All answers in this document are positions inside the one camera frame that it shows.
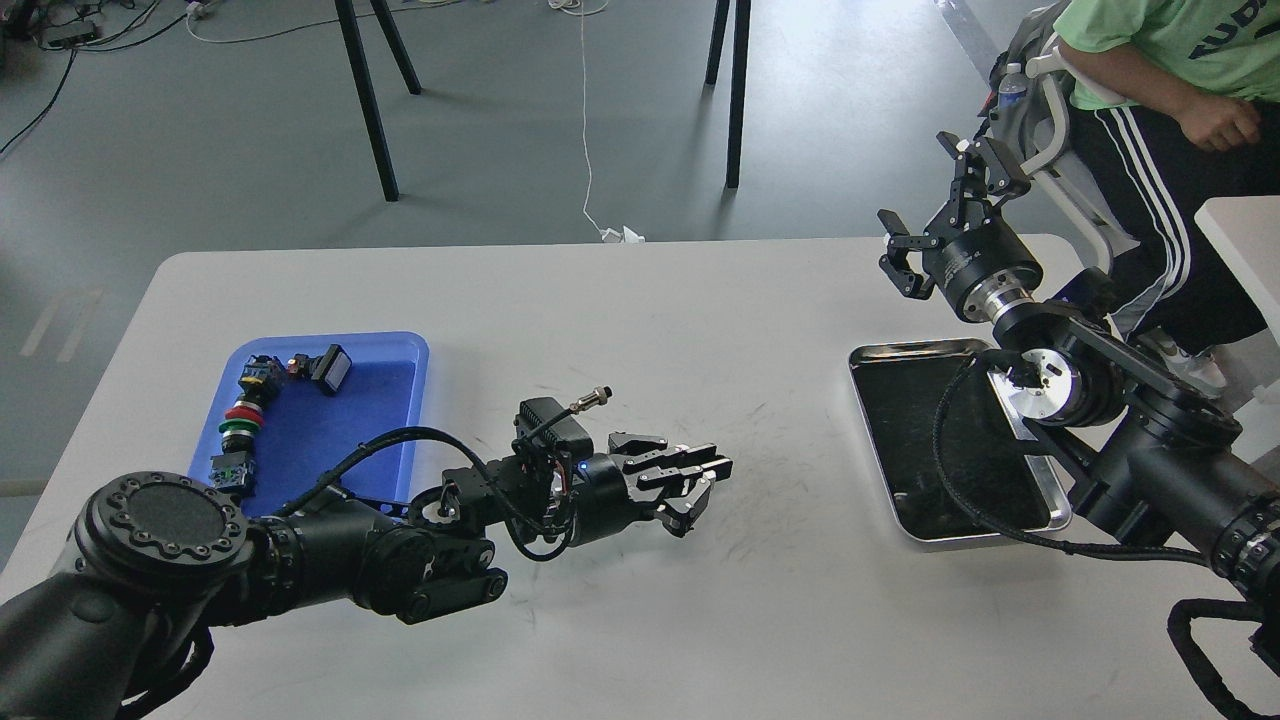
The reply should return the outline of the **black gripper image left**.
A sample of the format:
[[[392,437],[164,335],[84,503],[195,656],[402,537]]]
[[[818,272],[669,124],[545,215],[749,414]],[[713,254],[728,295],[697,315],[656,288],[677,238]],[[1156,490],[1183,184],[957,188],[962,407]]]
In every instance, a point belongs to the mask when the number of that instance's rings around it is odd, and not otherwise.
[[[614,536],[637,521],[659,520],[675,537],[685,537],[705,511],[716,480],[731,477],[733,460],[714,443],[672,445],[659,436],[611,433],[609,452],[573,466],[573,527],[570,546]],[[716,477],[703,478],[707,473]],[[680,496],[654,500],[634,491],[672,489]]]

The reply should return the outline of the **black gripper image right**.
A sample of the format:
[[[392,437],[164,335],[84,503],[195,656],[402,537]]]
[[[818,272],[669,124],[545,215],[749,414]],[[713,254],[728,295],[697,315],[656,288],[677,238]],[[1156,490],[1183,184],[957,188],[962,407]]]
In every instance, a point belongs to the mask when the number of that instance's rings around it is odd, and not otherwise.
[[[947,200],[925,225],[927,234],[911,234],[896,211],[881,209],[886,250],[879,268],[906,299],[928,300],[937,284],[957,318],[991,322],[993,296],[1009,288],[1033,291],[1043,279],[1041,264],[1001,219],[1001,206],[1028,193],[1032,179],[996,138],[968,140],[948,131],[936,138],[954,159]],[[913,270],[911,252],[925,252],[925,274]]]

